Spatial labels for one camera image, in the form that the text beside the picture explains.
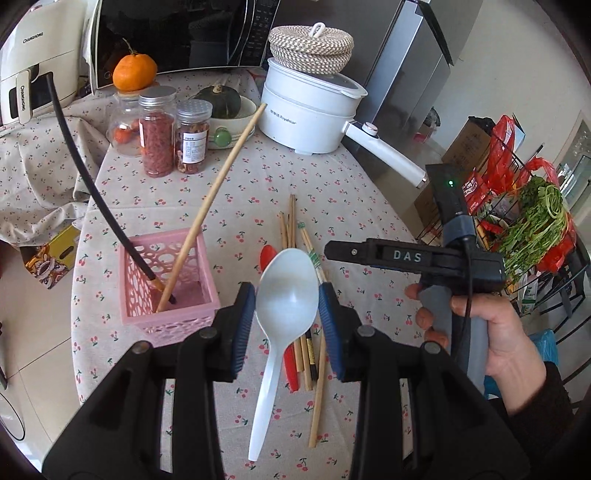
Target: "cherry print tablecloth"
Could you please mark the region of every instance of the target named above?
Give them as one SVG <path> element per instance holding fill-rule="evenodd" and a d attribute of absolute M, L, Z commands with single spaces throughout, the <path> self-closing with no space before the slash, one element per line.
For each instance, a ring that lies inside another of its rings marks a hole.
<path fill-rule="evenodd" d="M 219 171 L 228 150 L 208 151 L 203 171 L 187 176 L 177 171 L 148 178 L 139 158 L 109 150 L 97 183 L 107 204 L 128 235 L 186 228 Z M 263 245 L 280 246 L 277 214 L 297 196 L 297 216 L 306 223 L 316 249 L 330 239 L 363 241 L 381 237 L 411 241 L 405 225 L 344 147 L 312 157 L 300 156 L 261 132 L 245 144 L 203 225 L 207 256 L 223 306 L 233 303 L 240 281 L 255 285 L 261 274 Z M 72 351 L 80 402 L 92 393 L 121 355 L 143 331 L 123 327 L 118 296 L 118 244 L 94 205 L 88 208 L 73 275 Z M 417 303 L 403 289 L 414 275 L 376 270 L 323 259 L 342 304 L 354 306 L 363 322 L 373 323 L 397 341 L 418 345 L 414 325 Z M 318 351 L 318 324 L 313 340 Z M 359 387 L 341 384 L 327 368 L 319 442 L 308 448 L 314 392 L 303 387 L 290 394 L 285 376 L 275 401 L 271 424 L 259 460 L 249 462 L 251 421 L 268 342 L 256 322 L 252 325 L 244 369 L 233 384 L 216 384 L 216 408 L 226 477 L 346 478 L 350 466 Z M 174 381 L 165 391 L 162 466 L 170 468 L 171 401 Z M 402 411 L 406 451 L 411 427 Z"/>

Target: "jar label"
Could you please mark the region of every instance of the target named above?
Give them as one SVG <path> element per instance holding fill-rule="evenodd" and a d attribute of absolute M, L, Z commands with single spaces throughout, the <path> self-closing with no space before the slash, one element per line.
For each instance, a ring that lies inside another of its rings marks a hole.
<path fill-rule="evenodd" d="M 183 133 L 183 163 L 199 163 L 205 158 L 207 148 L 207 133 L 196 134 Z"/>

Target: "white appliance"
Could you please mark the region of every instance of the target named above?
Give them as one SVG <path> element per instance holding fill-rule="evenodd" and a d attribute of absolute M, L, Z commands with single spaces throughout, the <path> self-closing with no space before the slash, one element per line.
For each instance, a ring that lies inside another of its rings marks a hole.
<path fill-rule="evenodd" d="M 281 145 L 301 155 L 329 153 L 347 136 L 365 147 L 416 187 L 426 173 L 378 137 L 372 124 L 355 122 L 355 112 L 367 91 L 340 73 L 310 75 L 269 59 L 262 93 L 267 108 L 259 128 Z"/>
<path fill-rule="evenodd" d="M 0 114 L 4 125 L 26 124 L 52 110 L 46 74 L 53 72 L 62 106 L 78 88 L 85 0 L 37 2 L 0 50 Z"/>

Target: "white electric pot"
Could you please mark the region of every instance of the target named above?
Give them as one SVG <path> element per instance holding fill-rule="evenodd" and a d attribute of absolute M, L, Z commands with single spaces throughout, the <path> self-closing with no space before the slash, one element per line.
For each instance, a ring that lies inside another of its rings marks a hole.
<path fill-rule="evenodd" d="M 330 153 L 347 135 L 413 185 L 420 186 L 426 177 L 423 169 L 381 141 L 375 126 L 361 126 L 353 120 L 359 102 L 367 94 L 360 84 L 340 73 L 310 75 L 269 59 L 261 100 L 267 108 L 259 128 L 301 155 Z"/>

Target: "blue plastic bag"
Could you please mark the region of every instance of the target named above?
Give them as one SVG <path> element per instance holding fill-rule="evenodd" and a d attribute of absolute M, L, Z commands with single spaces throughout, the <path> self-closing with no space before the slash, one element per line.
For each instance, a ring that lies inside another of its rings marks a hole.
<path fill-rule="evenodd" d="M 530 335 L 530 340 L 534 342 L 538 349 L 542 360 L 544 362 L 552 362 L 558 366 L 558 349 L 556 348 L 556 337 L 551 329 L 546 329 L 538 333 Z M 501 398 L 499 387 L 492 377 L 488 375 L 484 377 L 484 393 L 485 397 L 488 395 L 495 395 Z"/>

